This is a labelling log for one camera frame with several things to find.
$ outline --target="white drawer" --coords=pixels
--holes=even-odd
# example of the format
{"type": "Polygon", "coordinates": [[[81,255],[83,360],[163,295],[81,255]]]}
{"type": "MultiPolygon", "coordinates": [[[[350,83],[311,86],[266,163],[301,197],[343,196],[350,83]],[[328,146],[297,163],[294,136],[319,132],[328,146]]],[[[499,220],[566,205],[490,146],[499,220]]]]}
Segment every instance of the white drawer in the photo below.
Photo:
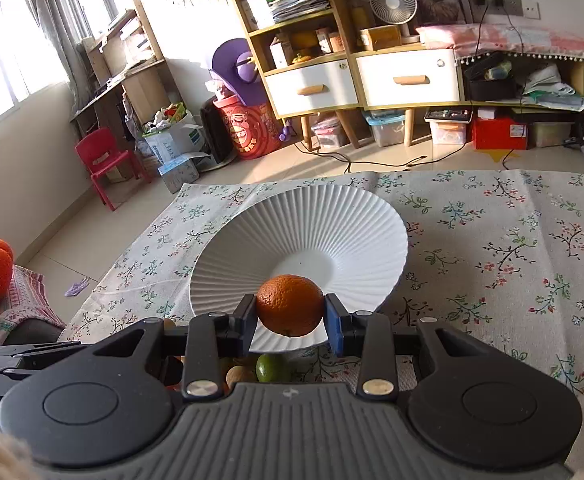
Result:
{"type": "Polygon", "coordinates": [[[346,59],[268,75],[265,82],[279,116],[358,103],[346,59]],[[310,93],[299,95],[304,89],[310,93]]]}
{"type": "Polygon", "coordinates": [[[454,52],[414,50],[357,57],[367,106],[459,101],[454,52]]]}

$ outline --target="red bucket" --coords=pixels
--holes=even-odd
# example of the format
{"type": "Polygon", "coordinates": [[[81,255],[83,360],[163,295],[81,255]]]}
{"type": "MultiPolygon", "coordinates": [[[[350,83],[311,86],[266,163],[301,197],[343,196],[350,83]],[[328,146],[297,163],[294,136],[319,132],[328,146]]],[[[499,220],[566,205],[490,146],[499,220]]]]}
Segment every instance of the red bucket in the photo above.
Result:
{"type": "Polygon", "coordinates": [[[280,128],[268,103],[245,106],[237,95],[214,101],[240,158],[257,158],[277,150],[280,128]]]}

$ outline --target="tiled floor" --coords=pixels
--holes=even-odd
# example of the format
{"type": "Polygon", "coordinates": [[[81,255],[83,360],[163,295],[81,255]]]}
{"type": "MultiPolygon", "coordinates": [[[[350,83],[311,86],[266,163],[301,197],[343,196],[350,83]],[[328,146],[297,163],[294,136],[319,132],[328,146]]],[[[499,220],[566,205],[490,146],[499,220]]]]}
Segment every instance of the tiled floor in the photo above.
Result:
{"type": "MultiPolygon", "coordinates": [[[[354,150],[345,146],[339,151],[353,161],[404,164],[424,155],[423,164],[415,170],[502,170],[501,158],[507,152],[476,152],[472,144],[453,153],[458,146],[432,145],[423,140],[406,148],[403,144],[379,148],[373,142],[354,150]]],[[[537,148],[512,153],[507,166],[514,169],[573,171],[584,173],[584,156],[578,150],[566,148],[537,148]]],[[[201,175],[197,184],[240,184],[312,178],[343,173],[345,164],[329,157],[318,157],[302,153],[294,145],[288,145],[269,155],[255,160],[236,160],[232,164],[201,175]]],[[[372,164],[353,164],[355,171],[394,171],[404,168],[389,168],[372,164]]],[[[155,179],[147,185],[131,180],[110,187],[108,194],[118,208],[111,212],[101,201],[94,198],[70,222],[45,245],[29,263],[28,267],[45,275],[46,293],[50,305],[65,321],[72,319],[91,290],[112,266],[112,263],[130,245],[150,222],[173,200],[163,181],[155,179]],[[89,276],[89,286],[75,298],[66,298],[63,293],[72,283],[89,276]]]]}

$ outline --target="wooden drawer handle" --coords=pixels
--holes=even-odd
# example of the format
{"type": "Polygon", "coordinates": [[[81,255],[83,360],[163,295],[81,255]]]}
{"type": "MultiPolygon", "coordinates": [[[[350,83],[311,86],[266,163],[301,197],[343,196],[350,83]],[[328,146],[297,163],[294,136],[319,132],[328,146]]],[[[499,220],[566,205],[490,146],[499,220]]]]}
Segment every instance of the wooden drawer handle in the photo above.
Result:
{"type": "Polygon", "coordinates": [[[397,85],[429,85],[429,77],[426,75],[404,75],[392,79],[397,85]]]}
{"type": "Polygon", "coordinates": [[[320,94],[321,92],[325,92],[328,88],[325,85],[314,85],[314,86],[306,86],[305,88],[299,88],[296,91],[297,95],[312,95],[312,94],[320,94]]]}

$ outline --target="white ceramic bowl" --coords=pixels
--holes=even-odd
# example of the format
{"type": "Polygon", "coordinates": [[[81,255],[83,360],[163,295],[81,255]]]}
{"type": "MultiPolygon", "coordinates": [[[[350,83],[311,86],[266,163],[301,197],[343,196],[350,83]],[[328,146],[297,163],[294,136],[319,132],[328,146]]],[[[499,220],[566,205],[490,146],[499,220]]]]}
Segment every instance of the white ceramic bowl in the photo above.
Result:
{"type": "MultiPolygon", "coordinates": [[[[385,200],[348,186],[306,186],[266,198],[228,222],[203,249],[189,297],[196,316],[232,312],[244,294],[279,274],[311,279],[349,312],[376,310],[399,281],[408,237],[385,200]]],[[[327,341],[321,322],[286,337],[259,321],[252,352],[284,352],[327,341]]]]}

